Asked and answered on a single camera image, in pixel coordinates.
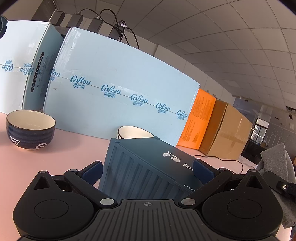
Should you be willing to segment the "grey cleaning cloth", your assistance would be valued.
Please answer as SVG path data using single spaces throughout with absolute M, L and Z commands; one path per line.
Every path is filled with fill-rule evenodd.
M 269 148 L 261 153 L 261 161 L 256 170 L 261 175 L 271 171 L 288 183 L 295 184 L 295 171 L 285 144 L 281 143 Z M 283 210 L 283 227 L 290 228 L 295 226 L 295 203 L 273 191 L 275 197 Z

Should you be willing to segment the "dark blue ceramic bowl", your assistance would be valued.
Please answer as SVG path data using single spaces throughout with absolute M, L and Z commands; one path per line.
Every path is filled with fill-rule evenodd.
M 15 110 L 6 116 L 8 139 L 17 147 L 38 150 L 53 139 L 56 121 L 51 116 L 34 110 Z

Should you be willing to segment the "large light blue carton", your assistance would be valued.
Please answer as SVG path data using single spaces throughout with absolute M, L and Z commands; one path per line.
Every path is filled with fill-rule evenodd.
M 60 130 L 104 139 L 137 126 L 175 146 L 199 83 L 129 45 L 71 28 L 53 67 L 44 113 Z

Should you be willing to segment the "orange printed box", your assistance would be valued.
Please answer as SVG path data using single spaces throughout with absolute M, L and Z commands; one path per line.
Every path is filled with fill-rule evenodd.
M 198 90 L 178 146 L 198 150 L 205 135 L 216 98 L 202 89 Z

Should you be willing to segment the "dark teal container box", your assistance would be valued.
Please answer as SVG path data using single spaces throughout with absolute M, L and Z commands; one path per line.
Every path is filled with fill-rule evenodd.
M 122 199 L 183 199 L 203 186 L 193 174 L 198 159 L 154 138 L 111 139 L 99 190 Z

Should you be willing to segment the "brown cardboard box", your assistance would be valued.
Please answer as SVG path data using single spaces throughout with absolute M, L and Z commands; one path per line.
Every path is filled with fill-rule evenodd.
M 252 122 L 227 102 L 215 102 L 199 151 L 207 156 L 237 160 L 242 153 Z

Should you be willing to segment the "white striped ceramic bowl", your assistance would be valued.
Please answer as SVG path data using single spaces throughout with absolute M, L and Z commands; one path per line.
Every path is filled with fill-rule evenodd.
M 117 139 L 153 138 L 154 135 L 136 126 L 121 126 L 117 130 Z

